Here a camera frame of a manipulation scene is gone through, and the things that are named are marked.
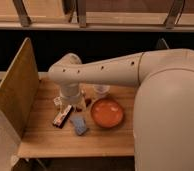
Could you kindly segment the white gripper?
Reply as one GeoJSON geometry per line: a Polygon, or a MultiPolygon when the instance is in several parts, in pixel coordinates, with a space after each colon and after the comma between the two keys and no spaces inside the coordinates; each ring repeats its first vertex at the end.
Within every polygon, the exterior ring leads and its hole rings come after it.
{"type": "Polygon", "coordinates": [[[85,111],[84,94],[78,83],[61,85],[59,95],[53,99],[55,106],[63,112],[69,105],[76,111],[85,111]]]}

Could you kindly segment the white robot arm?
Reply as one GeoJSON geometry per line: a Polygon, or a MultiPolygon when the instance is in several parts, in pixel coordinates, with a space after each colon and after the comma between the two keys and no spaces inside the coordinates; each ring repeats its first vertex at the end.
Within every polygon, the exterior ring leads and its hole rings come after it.
{"type": "Polygon", "coordinates": [[[88,64],[69,53],[48,75],[70,104],[79,100],[81,83],[136,86],[135,170],[194,171],[194,50],[148,51],[88,64]]]}

